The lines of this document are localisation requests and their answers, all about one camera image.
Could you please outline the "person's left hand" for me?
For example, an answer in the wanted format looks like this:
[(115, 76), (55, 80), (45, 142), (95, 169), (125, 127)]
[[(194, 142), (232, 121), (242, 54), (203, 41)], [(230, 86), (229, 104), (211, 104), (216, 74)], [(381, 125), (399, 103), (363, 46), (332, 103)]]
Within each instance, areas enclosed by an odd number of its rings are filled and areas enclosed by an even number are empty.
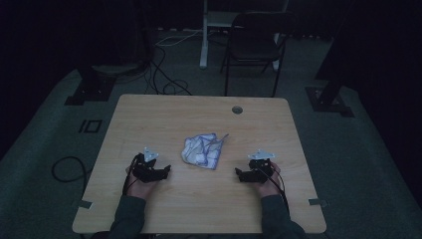
[(158, 182), (152, 181), (145, 183), (136, 178), (129, 170), (127, 172), (128, 182), (124, 189), (125, 195), (146, 200), (153, 192)]

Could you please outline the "person's right hand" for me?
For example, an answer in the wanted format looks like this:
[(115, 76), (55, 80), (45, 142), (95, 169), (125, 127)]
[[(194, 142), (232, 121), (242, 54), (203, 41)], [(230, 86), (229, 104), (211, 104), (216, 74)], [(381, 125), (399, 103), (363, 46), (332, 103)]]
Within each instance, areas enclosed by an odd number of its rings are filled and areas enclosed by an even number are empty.
[(281, 182), (279, 179), (280, 168), (275, 164), (271, 163), (273, 169), (273, 175), (265, 183), (253, 183), (252, 186), (261, 198), (279, 195)]

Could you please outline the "black folding chair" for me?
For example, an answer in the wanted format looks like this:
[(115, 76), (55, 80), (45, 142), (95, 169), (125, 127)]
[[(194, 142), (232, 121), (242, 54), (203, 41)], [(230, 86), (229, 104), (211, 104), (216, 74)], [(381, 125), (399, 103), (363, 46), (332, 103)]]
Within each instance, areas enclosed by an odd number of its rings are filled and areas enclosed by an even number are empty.
[(220, 72), (225, 72), (228, 94), (230, 68), (263, 66), (262, 72), (277, 62), (277, 73), (271, 96), (276, 94), (287, 41), (293, 35), (298, 17), (291, 12), (244, 12), (238, 14), (229, 29)]

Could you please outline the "round grey stand base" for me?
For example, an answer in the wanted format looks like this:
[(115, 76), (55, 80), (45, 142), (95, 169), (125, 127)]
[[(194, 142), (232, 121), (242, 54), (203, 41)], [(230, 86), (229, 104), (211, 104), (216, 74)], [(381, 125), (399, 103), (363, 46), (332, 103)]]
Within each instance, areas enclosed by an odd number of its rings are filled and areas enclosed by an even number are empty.
[(133, 63), (125, 65), (100, 65), (93, 66), (93, 69), (98, 73), (112, 77), (131, 76), (143, 73), (148, 65), (145, 63)]

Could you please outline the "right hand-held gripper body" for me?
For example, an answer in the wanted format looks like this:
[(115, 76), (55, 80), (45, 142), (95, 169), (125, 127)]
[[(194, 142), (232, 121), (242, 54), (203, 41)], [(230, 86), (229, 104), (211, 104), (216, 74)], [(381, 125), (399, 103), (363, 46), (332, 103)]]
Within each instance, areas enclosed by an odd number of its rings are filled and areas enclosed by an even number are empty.
[(250, 182), (264, 183), (273, 175), (271, 159), (274, 157), (273, 153), (261, 149), (248, 156), (250, 159)]

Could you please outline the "white cloth with purple edge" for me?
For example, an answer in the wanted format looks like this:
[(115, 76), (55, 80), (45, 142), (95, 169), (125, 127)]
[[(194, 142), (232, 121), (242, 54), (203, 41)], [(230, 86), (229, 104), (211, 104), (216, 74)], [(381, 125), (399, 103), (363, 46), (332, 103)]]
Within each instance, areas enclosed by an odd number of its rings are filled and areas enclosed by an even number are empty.
[(227, 135), (219, 138), (216, 133), (198, 134), (184, 140), (181, 158), (185, 163), (215, 170)]

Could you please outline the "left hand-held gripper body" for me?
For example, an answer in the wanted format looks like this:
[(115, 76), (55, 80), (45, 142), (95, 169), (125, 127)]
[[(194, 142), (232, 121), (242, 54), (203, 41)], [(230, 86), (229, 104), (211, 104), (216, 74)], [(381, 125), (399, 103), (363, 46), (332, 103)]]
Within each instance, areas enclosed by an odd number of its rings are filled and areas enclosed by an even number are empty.
[(159, 179), (158, 172), (154, 169), (158, 153), (148, 147), (143, 149), (133, 159), (132, 174), (142, 182), (152, 182)]

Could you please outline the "black metal stand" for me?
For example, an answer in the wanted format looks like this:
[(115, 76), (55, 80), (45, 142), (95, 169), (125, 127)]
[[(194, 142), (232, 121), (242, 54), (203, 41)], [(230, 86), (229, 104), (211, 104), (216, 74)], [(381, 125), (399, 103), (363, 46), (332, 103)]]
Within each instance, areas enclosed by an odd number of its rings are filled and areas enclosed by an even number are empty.
[(327, 83), (323, 88), (306, 87), (306, 93), (315, 112), (338, 113), (344, 118), (353, 118), (351, 107), (348, 107), (340, 96), (340, 89), (344, 86), (344, 73), (347, 69), (346, 59), (340, 48), (341, 32), (355, 0), (347, 1), (331, 46), (316, 73), (317, 80), (327, 80)]
[(81, 81), (72, 96), (68, 96), (66, 106), (82, 106), (85, 102), (107, 102), (112, 92), (115, 78), (98, 73), (91, 66), (77, 68)]

